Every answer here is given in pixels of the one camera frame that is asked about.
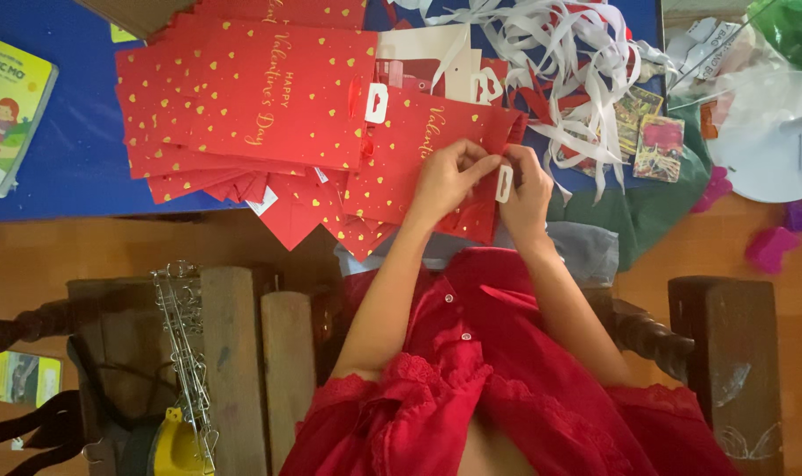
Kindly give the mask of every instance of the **gray fabric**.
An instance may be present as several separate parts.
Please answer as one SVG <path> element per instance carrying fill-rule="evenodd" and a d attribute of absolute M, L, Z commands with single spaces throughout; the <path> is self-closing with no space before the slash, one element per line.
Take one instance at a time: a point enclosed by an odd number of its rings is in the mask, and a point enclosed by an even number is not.
<path fill-rule="evenodd" d="M 581 286 L 612 286 L 618 269 L 618 234 L 597 226 L 582 223 L 548 223 L 548 235 L 554 241 L 556 251 L 563 258 L 568 272 Z M 336 245 L 333 253 L 339 258 L 343 276 L 364 273 L 383 265 L 389 248 L 395 242 L 393 234 L 359 263 L 342 244 Z M 449 234 L 434 233 L 425 247 L 422 263 L 427 269 L 442 270 L 451 258 L 463 248 L 482 246 Z M 499 224 L 492 246 L 515 249 L 506 227 Z"/>

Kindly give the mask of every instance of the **children's book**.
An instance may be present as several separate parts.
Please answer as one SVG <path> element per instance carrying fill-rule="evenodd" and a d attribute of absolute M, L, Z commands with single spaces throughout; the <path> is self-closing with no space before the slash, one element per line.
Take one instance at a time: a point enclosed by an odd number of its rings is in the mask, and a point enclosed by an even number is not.
<path fill-rule="evenodd" d="M 19 352 L 0 353 L 0 402 L 39 408 L 60 393 L 62 362 Z"/>
<path fill-rule="evenodd" d="M 0 41 L 0 198 L 15 183 L 58 72 L 54 64 Z"/>

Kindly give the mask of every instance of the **blue table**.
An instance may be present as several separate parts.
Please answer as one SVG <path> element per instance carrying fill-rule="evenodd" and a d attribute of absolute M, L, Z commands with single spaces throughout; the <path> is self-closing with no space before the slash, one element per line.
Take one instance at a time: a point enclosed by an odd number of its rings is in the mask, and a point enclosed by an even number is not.
<path fill-rule="evenodd" d="M 467 0 L 447 0 L 460 5 Z M 656 44 L 660 28 L 657 0 L 612 0 L 624 13 L 635 39 Z M 440 2 L 430 9 L 436 15 Z M 418 12 L 398 9 L 420 26 Z M 380 2 L 368 5 L 366 29 L 388 30 Z M 0 221 L 190 212 L 239 208 L 205 193 L 154 205 L 144 180 L 131 180 L 121 143 L 123 124 L 113 86 L 113 53 L 139 43 L 114 44 L 107 23 L 71 0 L 0 1 L 0 40 L 56 64 L 60 76 L 22 168 L 19 186 L 0 199 Z M 494 57 L 480 28 L 474 48 Z M 659 84 L 651 89 L 658 91 Z M 567 175 L 581 175 L 564 170 Z"/>

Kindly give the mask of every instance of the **red lace top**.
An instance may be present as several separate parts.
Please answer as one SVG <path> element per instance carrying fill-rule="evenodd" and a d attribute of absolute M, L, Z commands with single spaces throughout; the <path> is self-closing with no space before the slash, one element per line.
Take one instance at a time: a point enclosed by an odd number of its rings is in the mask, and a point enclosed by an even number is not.
<path fill-rule="evenodd" d="M 423 273 L 403 352 L 380 382 L 319 388 L 280 474 L 456 474 L 477 407 L 539 474 L 737 474 L 691 391 L 602 388 L 537 313 L 513 251 Z"/>

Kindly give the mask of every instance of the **yellow object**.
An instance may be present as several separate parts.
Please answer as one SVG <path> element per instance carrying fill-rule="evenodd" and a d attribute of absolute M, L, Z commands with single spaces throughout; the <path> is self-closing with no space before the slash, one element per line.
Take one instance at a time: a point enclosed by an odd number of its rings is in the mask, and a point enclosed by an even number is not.
<path fill-rule="evenodd" d="M 110 23 L 110 38 L 114 43 L 123 43 L 125 41 L 135 41 L 138 39 L 112 23 Z"/>
<path fill-rule="evenodd" d="M 60 393 L 59 360 L 20 352 L 0 353 L 0 402 L 44 405 Z"/>
<path fill-rule="evenodd" d="M 192 425 L 183 421 L 180 408 L 169 408 L 160 425 L 160 433 L 154 443 L 154 476 L 204 476 L 205 460 L 195 457 L 195 433 Z"/>

